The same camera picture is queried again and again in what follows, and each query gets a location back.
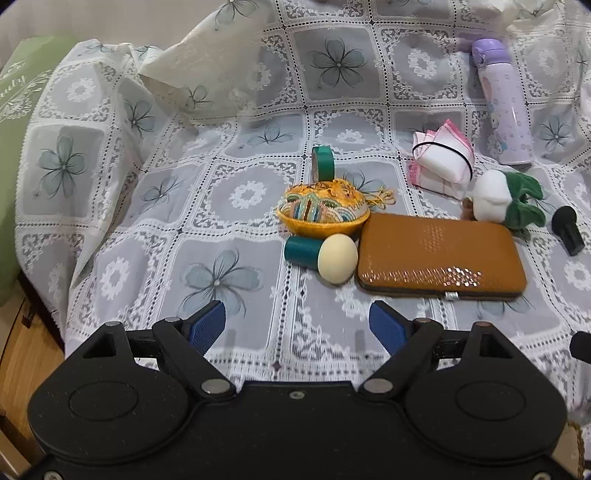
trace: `lace tablecloth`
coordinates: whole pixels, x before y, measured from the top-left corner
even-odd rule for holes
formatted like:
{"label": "lace tablecloth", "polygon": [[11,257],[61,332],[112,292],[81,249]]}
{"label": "lace tablecloth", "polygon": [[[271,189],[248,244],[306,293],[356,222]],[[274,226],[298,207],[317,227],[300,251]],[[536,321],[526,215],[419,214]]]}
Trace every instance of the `lace tablecloth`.
{"label": "lace tablecloth", "polygon": [[[227,327],[207,357],[237,383],[358,384],[385,359],[368,328],[377,297],[283,260],[281,194],[310,180],[311,149],[328,144],[339,176],[395,189],[388,212],[457,218],[458,201],[408,184],[408,150],[414,131],[449,118],[479,152],[476,174],[498,167],[469,55],[497,36],[527,101],[539,207],[550,219],[572,205],[591,244],[590,27],[571,0],[230,0],[164,52],[82,42],[24,142],[22,268],[67,352],[109,320],[142,329],[219,299]],[[589,330],[589,247],[568,257],[548,228],[515,241],[528,278],[517,301],[387,302],[446,328],[493,322],[574,410],[591,380],[568,350]]]}

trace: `blue flower print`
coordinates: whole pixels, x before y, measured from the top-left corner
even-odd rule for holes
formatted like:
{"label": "blue flower print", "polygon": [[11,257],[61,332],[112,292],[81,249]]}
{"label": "blue flower print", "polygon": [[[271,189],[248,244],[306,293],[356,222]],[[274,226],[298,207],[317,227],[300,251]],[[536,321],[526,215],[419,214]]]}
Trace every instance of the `blue flower print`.
{"label": "blue flower print", "polygon": [[181,309],[192,315],[212,300],[220,300],[226,307],[226,314],[246,315],[246,304],[242,293],[257,291],[262,287],[261,274],[250,266],[239,266],[238,251],[223,250],[209,268],[203,263],[193,264],[184,275],[184,283],[191,290]]}
{"label": "blue flower print", "polygon": [[548,201],[548,198],[550,197],[550,194],[548,193],[548,191],[544,188],[543,185],[541,185],[541,188],[542,188],[543,196],[540,200],[535,199],[533,197],[528,197],[527,200],[528,200],[528,203],[535,205],[536,207],[538,207],[539,209],[541,209],[541,210],[545,211],[545,213],[547,213],[546,223],[548,223],[550,221],[550,219],[552,218],[552,216],[554,215],[554,212],[556,211],[556,207]]}
{"label": "blue flower print", "polygon": [[519,13],[517,15],[518,18],[527,18],[529,20],[533,18],[538,18],[540,15],[545,14],[554,6],[554,2],[543,0],[541,2],[541,5],[538,2],[536,2],[536,8],[534,8],[533,10],[528,10],[526,8],[523,8],[523,5],[521,5],[521,3],[515,0],[513,0],[513,3],[517,8],[519,8]]}
{"label": "blue flower print", "polygon": [[114,53],[115,49],[113,47],[108,47],[107,45],[104,45],[99,41],[96,41],[94,43],[91,43],[90,45],[87,45],[85,47],[84,52],[80,53],[78,56],[81,56],[84,54],[92,54],[92,53],[96,53],[98,51],[100,51],[102,53]]}
{"label": "blue flower print", "polygon": [[139,52],[138,60],[143,60],[151,48],[158,48],[158,47],[153,47],[152,45],[144,45],[143,47],[140,47],[140,48],[132,48],[132,50]]}
{"label": "blue flower print", "polygon": [[141,215],[147,212],[159,203],[168,203],[170,201],[170,192],[178,189],[182,184],[183,180],[178,181],[176,175],[170,175],[165,177],[160,182],[158,187],[151,186],[141,196],[142,202],[144,202],[144,204],[139,209],[139,214]]}
{"label": "blue flower print", "polygon": [[48,172],[41,178],[41,187],[53,198],[61,189],[65,198],[76,191],[74,177],[85,172],[84,156],[72,153],[74,141],[71,137],[59,136],[56,149],[43,149],[38,165]]}
{"label": "blue flower print", "polygon": [[363,193],[372,210],[375,210],[376,207],[384,210],[386,205],[395,203],[394,191],[387,189],[386,184],[380,179],[368,180],[363,172],[349,170],[345,170],[343,178]]}
{"label": "blue flower print", "polygon": [[187,103],[185,103],[185,107],[202,108],[212,103],[205,99],[208,92],[203,85],[197,85],[195,90],[191,90],[189,87],[184,87],[183,89],[189,92],[189,98],[187,99]]}
{"label": "blue flower print", "polygon": [[340,38],[326,40],[325,51],[312,51],[311,65],[315,69],[323,70],[320,74],[319,86],[322,83],[336,87],[341,79],[350,87],[363,82],[363,77],[357,72],[366,64],[363,53],[358,48],[345,49],[345,43]]}
{"label": "blue flower print", "polygon": [[125,101],[125,112],[127,120],[131,124],[131,131],[139,133],[139,137],[144,137],[144,132],[153,132],[156,117],[148,115],[152,109],[152,104],[147,100],[140,100],[133,105],[129,100]]}
{"label": "blue flower print", "polygon": [[570,136],[570,123],[563,122],[558,115],[550,115],[548,122],[541,125],[539,139],[546,142],[546,150],[554,152],[556,147],[568,143]]}
{"label": "blue flower print", "polygon": [[281,128],[276,125],[267,125],[262,135],[253,135],[246,144],[249,147],[256,147],[263,143],[271,145],[273,143],[285,143],[294,139],[293,134],[282,134]]}
{"label": "blue flower print", "polygon": [[421,128],[408,128],[407,132],[410,133],[410,138],[406,138],[406,141],[408,143],[413,143],[413,137],[415,132],[422,132],[426,134],[429,130],[436,132],[437,130],[439,130],[440,127],[441,125],[439,124],[439,122],[427,120],[422,123]]}
{"label": "blue flower print", "polygon": [[583,77],[587,72],[587,66],[589,65],[589,57],[585,53],[585,47],[582,43],[579,43],[577,47],[577,53],[575,56],[575,62],[579,65],[579,76]]}
{"label": "blue flower print", "polygon": [[[397,7],[403,7],[408,4],[411,0],[388,0],[388,5],[396,5]],[[426,6],[431,3],[431,0],[416,0],[419,5]]]}
{"label": "blue flower print", "polygon": [[216,22],[222,25],[234,23],[236,14],[241,17],[250,17],[258,8],[255,0],[228,0],[216,14]]}
{"label": "blue flower print", "polygon": [[476,304],[476,317],[482,320],[486,313],[489,313],[495,318],[503,318],[507,309],[516,313],[526,313],[529,309],[534,309],[534,306],[524,295],[513,301],[479,300]]}

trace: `black cylinder object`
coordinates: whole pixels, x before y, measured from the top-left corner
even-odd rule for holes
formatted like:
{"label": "black cylinder object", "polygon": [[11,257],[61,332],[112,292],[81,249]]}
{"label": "black cylinder object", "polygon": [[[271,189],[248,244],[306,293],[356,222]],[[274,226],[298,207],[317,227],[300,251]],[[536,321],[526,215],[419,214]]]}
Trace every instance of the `black cylinder object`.
{"label": "black cylinder object", "polygon": [[578,254],[585,246],[581,232],[577,227],[577,212],[568,205],[560,207],[554,212],[552,231],[562,239],[562,243],[571,257]]}

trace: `metal screw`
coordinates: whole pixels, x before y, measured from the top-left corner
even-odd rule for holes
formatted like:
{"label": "metal screw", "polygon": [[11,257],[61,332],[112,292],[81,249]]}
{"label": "metal screw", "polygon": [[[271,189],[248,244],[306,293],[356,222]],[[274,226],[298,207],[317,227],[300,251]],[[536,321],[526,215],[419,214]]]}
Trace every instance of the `metal screw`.
{"label": "metal screw", "polygon": [[302,392],[301,390],[294,390],[293,392],[290,392],[290,398],[292,400],[301,400],[305,396],[306,396],[306,394],[304,392]]}
{"label": "metal screw", "polygon": [[230,388],[230,382],[223,378],[210,378],[201,384],[201,389],[210,395],[226,393]]}
{"label": "metal screw", "polygon": [[59,473],[49,471],[49,472],[45,472],[45,475],[43,475],[43,480],[63,480],[63,478],[61,477],[61,475]]}
{"label": "metal screw", "polygon": [[394,388],[390,380],[385,378],[370,378],[363,384],[364,389],[369,393],[387,393]]}

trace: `teal tape roll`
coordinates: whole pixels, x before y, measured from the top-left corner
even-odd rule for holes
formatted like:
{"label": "teal tape roll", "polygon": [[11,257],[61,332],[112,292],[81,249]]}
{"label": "teal tape roll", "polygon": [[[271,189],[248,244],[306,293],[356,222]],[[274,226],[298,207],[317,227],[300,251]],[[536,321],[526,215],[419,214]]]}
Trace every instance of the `teal tape roll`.
{"label": "teal tape roll", "polygon": [[283,256],[289,262],[318,270],[318,253],[323,241],[306,236],[291,236],[285,242]]}
{"label": "teal tape roll", "polygon": [[335,158],[328,145],[312,148],[312,180],[332,181],[335,179]]}

